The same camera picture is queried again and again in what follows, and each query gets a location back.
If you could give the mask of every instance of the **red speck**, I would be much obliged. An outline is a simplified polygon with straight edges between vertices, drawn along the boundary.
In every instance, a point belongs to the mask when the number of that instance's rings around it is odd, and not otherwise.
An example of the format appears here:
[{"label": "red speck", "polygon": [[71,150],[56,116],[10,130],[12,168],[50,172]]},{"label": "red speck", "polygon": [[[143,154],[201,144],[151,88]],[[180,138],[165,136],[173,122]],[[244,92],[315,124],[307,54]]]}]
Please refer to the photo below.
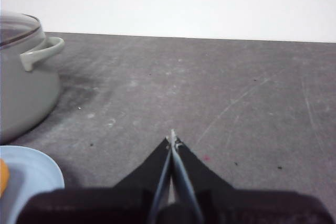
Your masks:
[{"label": "red speck", "polygon": [[208,155],[205,154],[205,155],[203,156],[203,160],[204,160],[204,161],[209,161],[209,160],[210,160],[210,157],[209,157]]}]

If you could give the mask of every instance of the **scratch mark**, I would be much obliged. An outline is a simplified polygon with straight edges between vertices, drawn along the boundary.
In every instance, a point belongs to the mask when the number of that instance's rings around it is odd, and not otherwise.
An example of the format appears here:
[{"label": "scratch mark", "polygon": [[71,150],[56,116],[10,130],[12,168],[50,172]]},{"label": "scratch mark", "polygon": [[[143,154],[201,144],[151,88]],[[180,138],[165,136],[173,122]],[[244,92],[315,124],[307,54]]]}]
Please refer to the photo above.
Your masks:
[{"label": "scratch mark", "polygon": [[318,145],[319,145],[322,153],[324,153],[324,149],[322,147],[322,142],[321,142],[321,140],[320,140],[320,138],[319,138],[319,136],[317,134],[318,128],[317,128],[317,126],[316,126],[316,124],[314,122],[314,119],[313,119],[313,114],[311,112],[310,103],[309,103],[309,100],[308,100],[308,97],[307,97],[307,91],[306,91],[306,88],[305,88],[305,85],[303,83],[303,79],[302,78],[303,77],[301,77],[302,93],[303,93],[303,97],[304,97],[304,100],[306,102],[306,106],[307,106],[307,109],[308,109],[310,124],[311,124],[311,127],[313,128],[313,131],[314,131],[314,134],[315,134],[315,138],[316,138],[316,140],[318,142]]},{"label": "scratch mark", "polygon": [[201,134],[201,136],[198,138],[198,140],[196,141],[197,145],[202,138],[204,137],[204,135],[210,130],[210,128],[233,106],[235,105],[237,102],[239,102],[242,98],[244,98],[245,96],[249,95],[250,93],[252,93],[253,91],[255,91],[256,89],[258,89],[259,87],[261,87],[262,85],[264,85],[266,82],[270,81],[271,79],[275,78],[277,75],[281,74],[282,72],[284,72],[285,70],[287,70],[289,68],[283,68],[282,70],[280,70],[279,72],[273,74],[271,77],[269,78],[265,78],[261,83],[255,85],[254,87],[250,88],[248,91],[246,91],[244,94],[242,94],[241,96],[239,96],[237,99],[233,100],[231,102],[231,104],[229,106],[227,106],[215,119],[212,120],[212,122],[209,124],[209,126],[204,130],[204,132]]},{"label": "scratch mark", "polygon": [[229,146],[229,144],[230,144],[230,142],[231,142],[232,131],[234,130],[234,128],[235,128],[235,126],[236,126],[236,124],[237,124],[237,122],[238,122],[238,120],[239,120],[239,117],[240,117],[240,115],[237,115],[237,116],[236,116],[236,119],[235,119],[234,122],[233,122],[232,129],[230,130],[229,136],[227,137],[227,140],[226,140],[226,144],[225,144],[225,147],[224,147],[225,150],[227,149],[227,147]]}]

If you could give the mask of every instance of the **pot lid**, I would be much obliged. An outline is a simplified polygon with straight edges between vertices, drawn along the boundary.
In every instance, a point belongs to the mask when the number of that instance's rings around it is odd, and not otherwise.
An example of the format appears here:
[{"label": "pot lid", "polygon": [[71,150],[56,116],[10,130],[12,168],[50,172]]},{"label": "pot lid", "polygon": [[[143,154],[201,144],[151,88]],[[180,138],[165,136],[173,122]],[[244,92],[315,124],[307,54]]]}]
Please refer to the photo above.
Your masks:
[{"label": "pot lid", "polygon": [[23,39],[41,27],[39,20],[25,14],[0,12],[0,47]]}]

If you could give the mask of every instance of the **plate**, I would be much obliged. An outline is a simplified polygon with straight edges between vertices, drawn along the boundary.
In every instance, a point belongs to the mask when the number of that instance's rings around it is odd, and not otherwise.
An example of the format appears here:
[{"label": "plate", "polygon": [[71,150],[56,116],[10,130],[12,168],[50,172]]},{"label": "plate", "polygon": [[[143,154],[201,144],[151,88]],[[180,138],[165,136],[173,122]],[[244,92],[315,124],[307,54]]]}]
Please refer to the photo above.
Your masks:
[{"label": "plate", "polygon": [[22,146],[0,146],[0,157],[10,172],[7,188],[0,198],[1,224],[15,224],[31,196],[64,188],[60,168],[43,152]]}]

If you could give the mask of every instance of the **orange food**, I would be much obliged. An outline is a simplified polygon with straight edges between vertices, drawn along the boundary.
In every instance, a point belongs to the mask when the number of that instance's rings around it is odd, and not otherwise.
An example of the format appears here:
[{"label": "orange food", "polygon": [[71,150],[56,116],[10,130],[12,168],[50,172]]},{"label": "orange food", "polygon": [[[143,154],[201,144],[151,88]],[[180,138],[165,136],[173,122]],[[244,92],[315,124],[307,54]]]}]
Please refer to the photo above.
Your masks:
[{"label": "orange food", "polygon": [[5,161],[0,158],[0,197],[2,196],[4,190],[7,187],[9,179],[9,169]]}]

